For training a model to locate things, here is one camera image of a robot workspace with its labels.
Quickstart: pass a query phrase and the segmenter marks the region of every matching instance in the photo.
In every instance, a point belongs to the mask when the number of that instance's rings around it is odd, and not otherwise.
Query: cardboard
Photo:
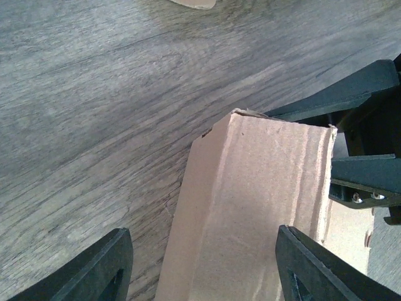
[[[171,0],[189,8],[210,9],[216,4],[216,0]]]
[[[327,234],[322,245],[367,275],[370,238],[375,221],[373,210],[354,210],[333,201],[329,213]]]
[[[334,128],[235,109],[196,139],[155,300],[282,300],[275,257],[281,224],[342,253],[327,228],[330,205],[337,210],[328,199],[335,135]]]

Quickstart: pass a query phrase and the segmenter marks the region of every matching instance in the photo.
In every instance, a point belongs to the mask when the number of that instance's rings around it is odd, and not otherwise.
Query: cardboard edge
[[[224,142],[222,143],[222,152],[221,152],[221,156],[219,158],[219,164],[216,168],[216,172],[214,173],[214,181],[213,181],[213,185],[211,187],[211,203],[209,204],[209,208],[208,208],[208,212],[210,213],[210,211],[213,208],[213,204],[214,204],[214,195],[216,193],[216,187],[218,187],[218,185],[221,185],[221,182],[218,181],[218,177],[219,174],[221,174],[221,166],[222,166],[222,161],[224,161],[223,159],[223,155],[224,155],[224,149],[227,147],[227,138],[228,138],[228,131],[229,131],[229,124],[231,123],[232,120],[232,114],[227,114],[225,115],[222,119],[220,119],[219,121],[217,121],[211,128],[209,128],[204,134],[202,134],[200,137],[198,137],[192,144],[192,146],[196,146],[197,145],[197,141],[199,139],[205,139],[205,137],[211,133],[213,131],[213,129],[225,129],[225,138],[224,138]],[[200,235],[200,241],[199,241],[199,246],[202,246],[202,243],[204,241],[205,238],[205,225],[208,224],[208,219],[210,214],[206,215],[206,219],[203,223],[202,226],[202,233]],[[199,266],[199,257],[200,257],[201,253],[197,252],[196,257],[195,257],[195,269]],[[192,279],[190,281],[190,286],[189,288],[192,289],[193,284],[194,284],[194,280],[195,280],[195,273],[192,275]]]
[[[317,230],[316,230],[316,237],[315,240],[317,242],[323,242],[325,236],[328,231],[328,227],[330,224],[330,210],[331,210],[331,200],[328,198],[330,193],[330,182],[331,182],[331,158],[333,157],[334,151],[334,143],[337,137],[337,128],[330,126],[331,131],[329,132],[329,143],[328,147],[331,149],[331,152],[327,152],[326,157],[326,169],[325,169],[325,178],[323,180],[323,195],[327,196],[325,199],[322,200],[320,206],[319,216],[321,218],[318,219]]]
[[[331,200],[328,231],[322,245],[367,275],[374,216],[369,209],[355,210]]]
[[[235,108],[234,110],[231,111],[231,114],[238,114],[241,116],[270,119],[270,117],[268,117],[267,115],[259,113],[257,111],[249,110],[248,108],[246,110],[243,110],[241,108]]]

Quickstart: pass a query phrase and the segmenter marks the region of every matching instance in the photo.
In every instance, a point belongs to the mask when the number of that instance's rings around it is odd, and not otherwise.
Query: wooden floor
[[[117,227],[152,300],[190,143],[401,52],[399,0],[3,1],[0,299]]]

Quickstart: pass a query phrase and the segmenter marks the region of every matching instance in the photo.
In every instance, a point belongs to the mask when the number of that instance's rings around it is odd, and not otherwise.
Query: brown cardboard
[[[196,139],[155,300],[282,300],[279,225],[338,240],[327,229],[335,135],[235,109]]]
[[[333,201],[322,245],[366,275],[374,219],[372,209],[354,210]]]
[[[189,8],[210,9],[216,4],[216,0],[171,0]]]

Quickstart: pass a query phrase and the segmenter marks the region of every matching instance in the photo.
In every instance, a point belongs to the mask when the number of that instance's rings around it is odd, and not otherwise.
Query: floor
[[[117,227],[128,300],[152,300],[191,141],[401,52],[399,0],[3,2],[1,300]],[[400,230],[380,222],[370,273],[400,292]]]

